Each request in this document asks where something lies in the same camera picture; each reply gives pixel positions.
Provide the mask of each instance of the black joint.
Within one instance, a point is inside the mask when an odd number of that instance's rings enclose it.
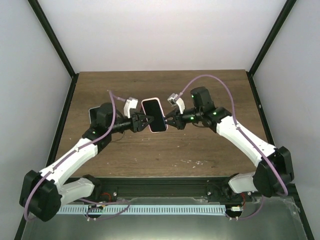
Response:
[[[41,173],[33,170],[29,171],[24,176],[19,199],[19,204],[22,207],[25,207],[31,191],[41,179]],[[47,222],[56,215],[60,209],[60,206],[61,195],[58,193],[57,186],[55,185],[54,181],[45,179],[35,191],[28,206],[28,212],[33,213],[43,222]]]
[[[103,129],[107,129],[112,122],[113,106],[110,102],[103,103],[96,112],[96,124]]]
[[[178,129],[178,130],[185,129],[187,123],[185,121],[183,121],[181,115],[174,115],[172,117],[172,119],[173,119],[173,122],[174,122],[176,129]]]
[[[225,117],[231,115],[231,112],[226,110],[224,107],[218,107],[214,110],[205,112],[202,124],[217,133],[217,124],[221,123],[221,120]]]
[[[279,173],[285,185],[289,184],[295,178],[291,154],[284,146],[276,149],[275,152],[267,158]],[[265,160],[259,162],[253,176],[253,184],[259,193],[268,198],[277,192],[283,192],[277,177]]]
[[[82,135],[82,138],[93,141],[101,137],[103,134],[105,134],[105,131],[101,131],[99,128],[91,127],[85,131],[85,133]],[[103,139],[97,141],[95,145],[98,147],[98,153],[100,153],[111,142],[111,140],[111,134],[108,134]]]
[[[214,102],[211,99],[208,89],[204,86],[199,86],[190,91],[193,100],[193,105],[196,108],[215,108]]]

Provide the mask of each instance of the pink phone case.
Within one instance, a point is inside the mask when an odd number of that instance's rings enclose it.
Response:
[[[160,103],[160,99],[157,98],[157,97],[151,97],[151,98],[143,99],[143,100],[141,101],[141,106],[142,106],[142,109],[143,109],[144,114],[146,114],[146,111],[145,111],[145,108],[144,108],[144,104],[143,104],[143,103],[144,103],[145,101],[149,101],[149,100],[157,100],[157,101],[158,101],[159,106],[160,106],[160,109],[161,109],[162,116],[165,117],[164,110],[162,109],[162,106],[161,106],[161,103]],[[153,134],[159,133],[159,131],[152,131],[150,125],[149,125],[148,127],[149,127],[150,132],[152,132]]]

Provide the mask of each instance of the phone screen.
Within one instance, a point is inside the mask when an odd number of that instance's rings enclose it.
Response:
[[[150,123],[149,127],[151,132],[164,132],[167,130],[163,111],[161,105],[157,99],[150,99],[142,101],[142,108],[145,115],[154,117],[154,120]]]

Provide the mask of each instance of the wooden tabletop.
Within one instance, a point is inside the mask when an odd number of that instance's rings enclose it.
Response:
[[[211,74],[230,89],[237,120],[262,139],[266,139],[249,81],[244,70],[127,71],[81,72],[66,119],[57,158],[70,150],[89,128],[93,107],[110,102],[107,90],[122,98],[139,100],[158,97],[164,113],[172,110],[167,98],[178,94],[194,77]],[[203,77],[182,96],[186,108],[193,107],[190,90],[209,89],[216,107],[231,112],[231,102],[224,87],[213,78]],[[123,112],[124,103],[116,101]],[[112,140],[121,138],[120,133]],[[110,143],[99,155],[85,163],[73,175],[95,177],[186,177],[230,176],[254,171],[252,162],[232,143],[208,128],[188,124],[184,130],[169,126],[166,132],[126,131],[124,137]]]

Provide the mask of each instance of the purple cable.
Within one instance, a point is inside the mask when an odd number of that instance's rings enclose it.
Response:
[[[78,149],[81,150],[83,148],[85,148],[86,146],[89,146],[91,144],[95,144],[96,142],[100,141],[101,139],[105,138],[112,130],[112,127],[114,126],[115,124],[115,121],[116,121],[116,104],[115,104],[115,100],[114,100],[114,96],[113,96],[113,93],[111,91],[109,91],[109,95],[110,95],[110,99],[111,99],[111,103],[112,103],[112,112],[113,112],[113,115],[112,115],[112,121],[111,121],[111,125],[109,127],[109,129],[106,131],[105,134],[103,134],[102,136],[98,137],[97,139],[93,140],[93,141],[90,141],[86,144],[83,144],[82,146],[79,146]],[[52,169],[53,170],[56,170],[61,164],[63,164],[65,162],[65,160],[67,160],[69,157],[71,157],[74,153],[76,153],[77,151],[76,150],[73,150],[71,152],[69,152],[69,154],[67,154],[59,163],[57,163]]]
[[[102,136],[98,137],[97,139],[91,141],[91,142],[88,142],[80,147],[78,147],[78,149],[83,149],[85,148],[86,146],[90,145],[90,144],[94,144],[98,141],[100,141],[101,139],[105,138],[112,130],[114,124],[115,124],[115,120],[116,120],[116,104],[115,104],[115,100],[114,100],[114,97],[113,97],[113,93],[111,91],[109,91],[109,95],[110,95],[110,99],[111,99],[111,103],[112,103],[112,112],[113,112],[113,116],[112,116],[112,121],[111,121],[111,125],[109,127],[109,129],[106,131],[105,134],[103,134]],[[67,154],[59,163],[57,163],[52,169],[53,170],[56,170],[61,164],[63,164],[69,157],[71,157],[74,153],[76,153],[77,151],[76,150],[73,150],[71,152],[69,152],[69,154]],[[43,183],[43,181],[51,174],[52,172],[48,172],[46,175],[44,175],[40,181],[34,186],[34,188],[32,189],[32,191],[30,192],[26,202],[25,202],[25,205],[24,205],[24,211],[23,211],[23,216],[24,216],[24,219],[27,221],[27,222],[30,222],[34,219],[36,219],[36,217],[34,218],[29,218],[28,217],[28,208],[29,208],[29,204],[30,204],[30,201],[32,199],[32,197],[34,196],[35,192],[37,191],[37,189],[39,188],[39,186]]]
[[[94,204],[94,205],[116,205],[116,204],[120,204],[121,202],[94,202],[94,201],[90,201],[84,198],[79,198],[79,200],[88,203],[88,204]],[[114,217],[119,216],[120,214],[124,213],[125,211],[128,210],[128,208],[130,207],[130,205],[128,205],[125,209],[121,210],[120,212],[117,212],[116,214],[112,215],[112,216],[107,216],[107,217],[99,217],[96,218],[96,220],[100,221],[100,220],[107,220],[107,219],[112,219]],[[88,214],[90,211],[94,210],[94,209],[100,209],[98,207],[93,207],[91,209],[88,209],[88,211],[86,212],[86,218],[87,219],[93,219],[92,217],[89,217]]]
[[[94,205],[116,205],[116,204],[121,204],[122,202],[120,201],[113,201],[113,202],[95,202],[95,201],[90,201],[84,198],[79,198],[78,200],[88,203],[88,204],[94,204]]]
[[[114,94],[112,94],[112,96],[113,96],[114,99],[117,99],[117,100],[122,101],[122,102],[126,102],[126,99],[124,99],[122,97],[116,96]]]
[[[119,216],[120,214],[124,213],[125,211],[127,211],[129,207],[130,207],[130,205],[128,205],[125,209],[117,212],[116,214],[114,214],[114,215],[112,215],[112,216],[98,217],[98,218],[89,217],[89,213],[90,213],[92,210],[95,210],[95,209],[99,209],[99,210],[100,210],[99,207],[93,207],[93,208],[91,208],[91,209],[88,209],[88,211],[86,212],[85,216],[86,216],[87,219],[92,219],[92,220],[96,220],[96,221],[113,219],[113,218]]]
[[[184,89],[179,93],[179,95],[175,98],[175,100],[178,100],[183,94],[184,92],[187,90],[187,88],[196,80],[198,80],[199,78],[202,78],[202,77],[209,77],[209,78],[213,78],[213,79],[216,79],[218,82],[220,82],[225,90],[227,91],[229,97],[230,97],[230,100],[231,100],[231,107],[232,107],[232,118],[233,118],[233,122],[234,122],[234,125],[237,126],[238,122],[237,122],[237,119],[236,119],[236,110],[235,110],[235,103],[234,103],[234,99],[231,95],[231,92],[229,90],[229,88],[227,87],[227,85],[221,80],[219,79],[218,77],[216,76],[213,76],[213,75],[209,75],[209,74],[204,74],[204,75],[199,75],[197,77],[195,77],[194,79],[192,79],[185,87]],[[272,172],[274,173],[276,179],[278,180],[278,182],[280,183],[281,187],[283,188],[283,192],[284,193],[281,193],[281,192],[277,192],[278,195],[280,196],[287,196],[288,195],[288,189],[284,183],[284,181],[281,179],[279,173],[277,172],[277,170],[275,169],[275,167],[273,166],[273,164],[270,162],[270,160],[267,158],[267,156],[259,149],[259,147],[241,130],[240,127],[236,127],[236,129],[244,136],[245,139],[248,140],[248,142],[257,150],[257,152],[262,156],[263,160],[266,161],[266,163],[269,165],[269,167],[271,168]]]
[[[257,215],[257,214],[261,211],[261,209],[262,209],[262,207],[263,207],[263,205],[264,205],[264,202],[265,202],[265,197],[262,196],[262,197],[261,197],[261,204],[260,204],[260,207],[257,209],[257,211],[255,211],[254,213],[252,213],[252,214],[249,215],[249,216],[239,217],[238,220],[250,219],[250,218],[254,217],[255,215]],[[230,217],[228,214],[225,214],[225,216],[226,216],[227,218],[229,218],[229,219],[232,218],[232,217]]]
[[[44,182],[44,180],[51,174],[51,172],[49,171],[46,175],[44,175],[40,181],[38,181],[38,183],[34,186],[34,188],[32,189],[32,191],[30,192],[30,195],[28,196],[28,198],[26,199],[26,202],[25,202],[25,205],[24,205],[24,211],[23,211],[23,216],[24,216],[24,219],[27,221],[27,222],[30,222],[32,220],[35,220],[36,217],[34,218],[29,218],[28,217],[28,207],[29,207],[29,204],[30,204],[30,201],[33,197],[33,195],[35,194],[36,190],[39,188],[39,186]]]

